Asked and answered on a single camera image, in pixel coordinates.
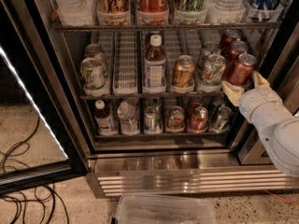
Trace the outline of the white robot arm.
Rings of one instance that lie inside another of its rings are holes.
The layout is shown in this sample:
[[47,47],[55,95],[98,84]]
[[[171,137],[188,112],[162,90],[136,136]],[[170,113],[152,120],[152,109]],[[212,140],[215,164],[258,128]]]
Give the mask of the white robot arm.
[[269,82],[256,71],[254,88],[245,91],[223,80],[222,89],[248,123],[252,124],[273,164],[285,175],[299,176],[299,118],[283,104]]

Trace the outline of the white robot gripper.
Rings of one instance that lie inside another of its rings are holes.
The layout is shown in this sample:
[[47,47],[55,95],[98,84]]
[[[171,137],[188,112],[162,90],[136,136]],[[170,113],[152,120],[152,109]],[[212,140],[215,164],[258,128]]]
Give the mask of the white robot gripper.
[[260,139],[270,140],[275,128],[281,122],[293,119],[293,115],[259,72],[254,71],[251,76],[255,89],[245,92],[243,88],[223,80],[222,90],[234,106],[239,106],[240,113],[255,127]]

